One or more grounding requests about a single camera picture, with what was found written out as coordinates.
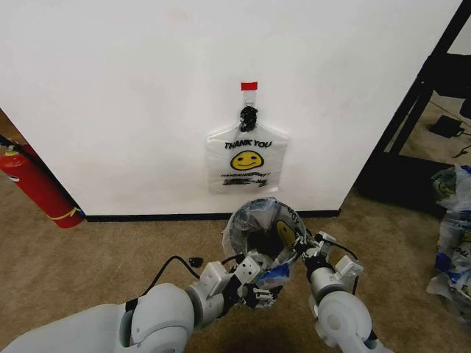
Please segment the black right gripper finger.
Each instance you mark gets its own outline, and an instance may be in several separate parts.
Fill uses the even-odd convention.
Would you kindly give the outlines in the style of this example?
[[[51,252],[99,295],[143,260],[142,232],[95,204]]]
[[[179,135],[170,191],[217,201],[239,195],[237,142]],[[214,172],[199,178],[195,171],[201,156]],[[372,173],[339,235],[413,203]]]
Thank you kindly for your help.
[[[314,236],[310,232],[298,237],[296,241],[296,252],[298,254],[304,254],[313,247],[315,247]]]
[[[293,263],[303,252],[304,242],[301,239],[297,239],[293,244],[285,247],[284,250],[279,254],[280,263]]]

